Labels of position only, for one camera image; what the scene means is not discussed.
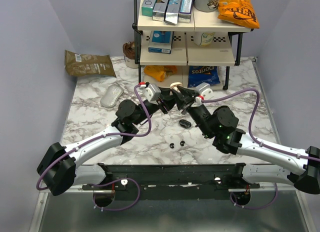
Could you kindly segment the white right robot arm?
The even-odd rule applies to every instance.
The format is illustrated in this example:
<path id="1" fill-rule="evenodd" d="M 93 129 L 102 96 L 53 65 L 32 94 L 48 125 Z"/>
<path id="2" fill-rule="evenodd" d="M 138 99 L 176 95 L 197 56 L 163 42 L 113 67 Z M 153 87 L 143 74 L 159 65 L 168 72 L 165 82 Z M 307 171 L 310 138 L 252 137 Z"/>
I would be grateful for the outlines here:
<path id="1" fill-rule="evenodd" d="M 178 110 L 191 116 L 204 138 L 213 139 L 212 144 L 218 151 L 263 160 L 268 166 L 279 168 L 276 175 L 284 171 L 284 178 L 279 178 L 279 183 L 293 185 L 312 195 L 320 193 L 319 148 L 299 149 L 259 139 L 253 135 L 250 126 L 248 131 L 238 128 L 239 119 L 228 106 L 220 106 L 213 113 L 205 106 L 232 98 L 239 92 L 218 99 L 210 99 L 213 92 L 209 88 L 194 91 L 177 86 L 171 92 Z"/>

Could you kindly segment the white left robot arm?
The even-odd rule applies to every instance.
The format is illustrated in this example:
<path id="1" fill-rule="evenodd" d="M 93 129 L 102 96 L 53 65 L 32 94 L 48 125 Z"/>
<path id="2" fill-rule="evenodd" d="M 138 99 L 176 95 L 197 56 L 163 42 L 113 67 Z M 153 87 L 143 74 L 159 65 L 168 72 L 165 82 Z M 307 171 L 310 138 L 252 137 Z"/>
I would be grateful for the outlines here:
<path id="1" fill-rule="evenodd" d="M 37 190 L 43 190 L 40 184 L 44 182 L 52 195 L 64 193 L 81 178 L 77 170 L 86 161 L 134 137 L 146 137 L 152 129 L 152 115 L 157 111 L 167 114 L 176 104 L 169 88 L 142 83 L 133 90 L 140 103 L 130 99 L 121 101 L 110 126 L 80 142 L 65 146 L 56 142 L 48 148 L 36 169 Z"/>

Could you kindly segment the beige earbud charging case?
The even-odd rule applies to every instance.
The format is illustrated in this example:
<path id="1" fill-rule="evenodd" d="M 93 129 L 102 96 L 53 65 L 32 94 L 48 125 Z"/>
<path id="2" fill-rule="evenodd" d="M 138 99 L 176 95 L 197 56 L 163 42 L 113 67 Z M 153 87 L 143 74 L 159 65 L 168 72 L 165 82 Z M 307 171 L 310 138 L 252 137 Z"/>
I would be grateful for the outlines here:
<path id="1" fill-rule="evenodd" d="M 170 89 L 179 93 L 180 90 L 179 90 L 178 86 L 182 86 L 182 85 L 183 84 L 181 82 L 173 82 L 170 84 Z"/>

